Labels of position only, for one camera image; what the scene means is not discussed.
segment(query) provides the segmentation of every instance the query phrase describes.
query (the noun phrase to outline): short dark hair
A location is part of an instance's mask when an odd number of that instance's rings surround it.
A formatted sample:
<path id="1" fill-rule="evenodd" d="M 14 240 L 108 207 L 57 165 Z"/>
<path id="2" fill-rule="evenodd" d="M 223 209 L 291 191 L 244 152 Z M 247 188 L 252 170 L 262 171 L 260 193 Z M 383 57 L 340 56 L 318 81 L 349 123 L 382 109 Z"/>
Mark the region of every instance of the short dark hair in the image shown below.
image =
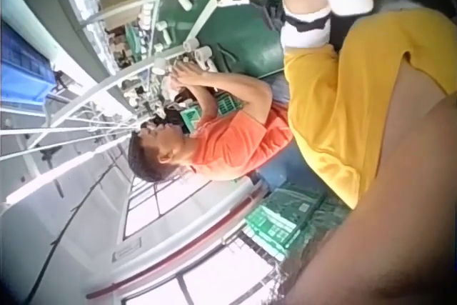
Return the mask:
<path id="1" fill-rule="evenodd" d="M 162 182 L 174 175 L 178 166 L 162 164 L 159 161 L 159 150 L 152 149 L 146 152 L 141 145 L 141 138 L 137 132 L 132 132 L 129 142 L 129 167 L 134 175 L 146 182 Z"/>

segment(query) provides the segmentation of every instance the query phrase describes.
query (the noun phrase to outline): hand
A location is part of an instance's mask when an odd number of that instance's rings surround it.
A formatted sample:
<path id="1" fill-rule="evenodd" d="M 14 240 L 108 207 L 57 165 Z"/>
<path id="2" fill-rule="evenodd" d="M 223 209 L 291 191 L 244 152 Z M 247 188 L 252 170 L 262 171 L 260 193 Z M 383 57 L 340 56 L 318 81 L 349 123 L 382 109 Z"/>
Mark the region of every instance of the hand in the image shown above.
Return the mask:
<path id="1" fill-rule="evenodd" d="M 179 82 L 178 79 L 176 79 L 173 76 L 170 76 L 170 89 L 176 92 L 180 92 L 185 86 Z"/>
<path id="2" fill-rule="evenodd" d="M 171 70 L 171 78 L 182 86 L 199 86 L 205 71 L 191 62 L 178 62 Z"/>

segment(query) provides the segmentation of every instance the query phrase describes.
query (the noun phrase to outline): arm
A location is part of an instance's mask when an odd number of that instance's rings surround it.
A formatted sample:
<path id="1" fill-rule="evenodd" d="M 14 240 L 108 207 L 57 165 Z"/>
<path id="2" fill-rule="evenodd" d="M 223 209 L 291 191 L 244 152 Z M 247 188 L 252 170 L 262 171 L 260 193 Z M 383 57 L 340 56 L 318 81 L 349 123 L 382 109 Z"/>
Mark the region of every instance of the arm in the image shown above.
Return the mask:
<path id="1" fill-rule="evenodd" d="M 217 102 L 207 89 L 202 86 L 187 86 L 187 89 L 195 96 L 201 107 L 201 119 L 199 125 L 217 117 Z"/>
<path id="2" fill-rule="evenodd" d="M 273 95 L 270 86 L 256 78 L 231 73 L 211 73 L 195 64 L 178 63 L 174 78 L 184 86 L 205 86 L 223 89 L 244 101 L 243 110 L 260 124 L 265 124 L 271 109 Z"/>
<path id="3" fill-rule="evenodd" d="M 260 124 L 266 123 L 273 101 L 271 88 L 266 82 L 241 74 L 204 72 L 201 85 L 233 94 L 244 102 L 242 111 Z"/>

